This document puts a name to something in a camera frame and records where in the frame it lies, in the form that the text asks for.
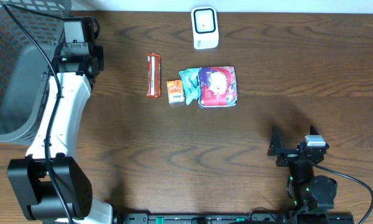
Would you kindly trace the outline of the red brown snack bar wrapper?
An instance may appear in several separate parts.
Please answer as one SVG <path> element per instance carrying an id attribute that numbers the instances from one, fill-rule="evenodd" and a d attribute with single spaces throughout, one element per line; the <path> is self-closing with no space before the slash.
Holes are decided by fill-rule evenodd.
<path id="1" fill-rule="evenodd" d="M 147 54 L 148 61 L 148 98 L 161 97 L 160 87 L 160 71 L 161 71 L 161 55 L 149 52 Z"/>

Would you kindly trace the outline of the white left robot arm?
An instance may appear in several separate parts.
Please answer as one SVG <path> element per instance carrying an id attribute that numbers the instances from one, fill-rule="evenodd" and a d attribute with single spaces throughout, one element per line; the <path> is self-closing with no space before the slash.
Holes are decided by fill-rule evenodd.
<path id="1" fill-rule="evenodd" d="M 100 28 L 94 17 L 63 19 L 65 40 L 48 67 L 48 97 L 25 158 L 12 159 L 7 175 L 28 220 L 45 223 L 117 223 L 114 207 L 93 197 L 76 162 L 82 113 L 95 78 L 104 70 Z"/>

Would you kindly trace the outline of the purple red sanitary pad pack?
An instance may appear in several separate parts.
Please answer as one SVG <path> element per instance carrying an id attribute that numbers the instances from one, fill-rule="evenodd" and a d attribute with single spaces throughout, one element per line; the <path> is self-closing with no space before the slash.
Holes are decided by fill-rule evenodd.
<path id="1" fill-rule="evenodd" d="M 201 108 L 226 108 L 236 105 L 237 83 L 233 66 L 201 67 L 199 74 Z"/>

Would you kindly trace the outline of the teal green wipes packet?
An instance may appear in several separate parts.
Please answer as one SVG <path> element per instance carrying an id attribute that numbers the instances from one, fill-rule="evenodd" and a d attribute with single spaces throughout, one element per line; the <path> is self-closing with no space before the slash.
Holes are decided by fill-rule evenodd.
<path id="1" fill-rule="evenodd" d="M 200 97 L 199 71 L 199 68 L 188 68 L 179 72 L 187 105 Z"/>

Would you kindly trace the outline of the orange tissue pack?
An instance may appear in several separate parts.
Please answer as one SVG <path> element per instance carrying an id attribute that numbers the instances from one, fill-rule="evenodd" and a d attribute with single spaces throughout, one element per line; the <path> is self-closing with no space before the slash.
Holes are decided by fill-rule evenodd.
<path id="1" fill-rule="evenodd" d="M 168 102 L 170 104 L 182 103 L 185 101 L 185 95 L 183 92 L 183 84 L 181 80 L 167 81 L 167 93 L 168 93 Z"/>

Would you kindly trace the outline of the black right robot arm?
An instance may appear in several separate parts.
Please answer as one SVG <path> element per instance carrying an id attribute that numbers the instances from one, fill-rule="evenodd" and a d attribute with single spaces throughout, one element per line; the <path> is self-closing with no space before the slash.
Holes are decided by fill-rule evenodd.
<path id="1" fill-rule="evenodd" d="M 313 166 L 324 159 L 328 143 L 310 127 L 309 135 L 293 149 L 282 146 L 279 132 L 272 132 L 267 155 L 277 158 L 276 166 L 288 167 L 288 196 L 294 200 L 295 207 L 277 215 L 277 223 L 353 223 L 352 215 L 330 214 L 334 208 L 337 182 L 325 175 L 315 175 Z"/>

